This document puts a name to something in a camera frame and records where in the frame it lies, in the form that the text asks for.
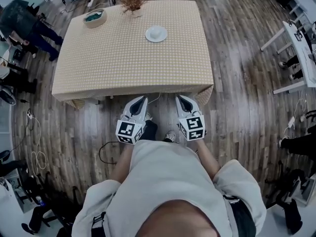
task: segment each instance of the vase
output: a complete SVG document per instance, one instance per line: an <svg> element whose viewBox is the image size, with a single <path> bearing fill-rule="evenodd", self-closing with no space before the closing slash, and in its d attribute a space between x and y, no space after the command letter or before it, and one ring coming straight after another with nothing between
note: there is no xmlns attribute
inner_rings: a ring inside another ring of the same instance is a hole
<svg viewBox="0 0 316 237"><path fill-rule="evenodd" d="M133 18L138 18L138 17L141 17L142 15L143 15L142 7L140 7L138 10L132 11L132 17Z"/></svg>

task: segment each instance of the floorboard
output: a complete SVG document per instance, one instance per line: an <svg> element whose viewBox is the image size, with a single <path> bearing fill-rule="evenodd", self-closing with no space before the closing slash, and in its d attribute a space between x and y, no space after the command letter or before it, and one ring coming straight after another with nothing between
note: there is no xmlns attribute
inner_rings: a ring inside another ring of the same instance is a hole
<svg viewBox="0 0 316 237"><path fill-rule="evenodd" d="M88 12L85 5L80 6L85 1L67 5L69 13L61 14L65 9L61 0L50 0L41 6L40 12L44 12L48 23L64 36L70 20ZM95 0L95 3L107 1ZM275 0L195 1L200 9L215 82L211 99L202 109L208 130L207 146L221 164L238 159L254 175L265 196L271 186L264 180L278 177L279 160L292 169L304 169L306 174L312 166L307 157L298 158L277 148L277 141L283 137L300 98L300 92L273 95L274 89L290 84L289 71L279 69L277 63L293 56L293 51L277 55L277 48L286 43L286 36L280 37L264 52L259 49L281 28L282 20L290 16ZM39 150L47 157L46 169L39 169L39 172L49 171L55 188L70 197L72 186L77 186L79 201L83 202L86 190L105 180L113 170L112 164L99 160L99 148L106 142L116 141L117 120L125 104L135 96L106 98L100 105L86 105L75 110L51 95L56 62L49 62L48 58L48 54L40 51L36 59L27 55L23 61L30 79L37 78L39 84L35 95L19 95L30 103L18 103L13 109L13 141L17 145L23 138L26 112L31 108L41 124ZM149 99L157 96L151 94ZM162 94L150 104L149 110L153 121L159 124L157 139L161 140L168 130L174 129L177 142L186 145L177 130L174 97L174 94ZM316 109L314 89L304 90L303 98L308 101L306 111ZM300 105L295 114L296 117L303 114ZM34 129L29 130L33 125L31 123L26 129L26 138L15 154L36 166L31 151L36 147L39 128L35 124ZM301 136L307 126L306 122L297 121L295 131L287 132L292 138ZM121 148L119 143L108 144L101 153L103 161L116 162Z"/></svg>

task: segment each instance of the checkered tablecloth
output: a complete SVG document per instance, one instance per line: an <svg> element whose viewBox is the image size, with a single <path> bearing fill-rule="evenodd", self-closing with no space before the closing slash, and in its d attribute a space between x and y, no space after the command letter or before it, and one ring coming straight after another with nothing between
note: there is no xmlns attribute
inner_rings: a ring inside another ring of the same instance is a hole
<svg viewBox="0 0 316 237"><path fill-rule="evenodd" d="M107 21L94 29L73 18L57 62L52 94L59 101L153 92L195 92L205 104L213 75L206 38L194 1L158 0L143 16L106 8ZM163 26L168 37L152 43L146 30Z"/></svg>

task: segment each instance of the desk leg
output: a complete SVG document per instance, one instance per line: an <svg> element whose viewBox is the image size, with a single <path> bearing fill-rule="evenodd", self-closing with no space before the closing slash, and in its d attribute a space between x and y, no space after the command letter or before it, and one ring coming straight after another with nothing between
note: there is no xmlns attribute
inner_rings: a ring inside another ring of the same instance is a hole
<svg viewBox="0 0 316 237"><path fill-rule="evenodd" d="M300 3L298 3L297 5L295 5L295 7L290 11L290 15L296 11L298 8L300 7Z"/></svg>
<svg viewBox="0 0 316 237"><path fill-rule="evenodd" d="M296 24L300 19L301 17L304 16L304 13L301 13L295 20L294 20L294 24Z"/></svg>
<svg viewBox="0 0 316 237"><path fill-rule="evenodd" d="M301 88L305 87L306 83L305 81L299 81L297 83L291 84L287 87L283 87L281 89L277 89L273 91L273 94L279 94L281 92L289 91L289 93L292 93L294 91L300 90Z"/></svg>
<svg viewBox="0 0 316 237"><path fill-rule="evenodd" d="M265 43L260 50L263 51L264 49L266 49L269 45L272 44L273 41L275 41L282 33L284 33L284 27L278 31L267 43Z"/></svg>
<svg viewBox="0 0 316 237"><path fill-rule="evenodd" d="M292 45L292 42L286 44L284 47L282 47L280 50L277 51L277 54L282 53L284 50L288 49Z"/></svg>

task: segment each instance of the plug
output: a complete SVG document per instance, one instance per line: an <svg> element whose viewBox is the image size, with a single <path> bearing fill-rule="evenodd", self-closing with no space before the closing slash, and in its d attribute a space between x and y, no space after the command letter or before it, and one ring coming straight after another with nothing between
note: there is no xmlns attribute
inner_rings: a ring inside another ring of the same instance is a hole
<svg viewBox="0 0 316 237"><path fill-rule="evenodd" d="M291 128L292 126L294 127L294 122L295 122L295 118L294 117L292 117L291 119L290 119L290 121L288 122L288 128Z"/></svg>
<svg viewBox="0 0 316 237"><path fill-rule="evenodd" d="M91 8L91 7L92 7L93 1L94 1L94 0L89 0L89 2L88 2L88 8Z"/></svg>
<svg viewBox="0 0 316 237"><path fill-rule="evenodd" d="M33 119L33 118L34 118L34 116L31 114L30 111L28 111L28 112L26 113L26 115L28 116L29 119Z"/></svg>

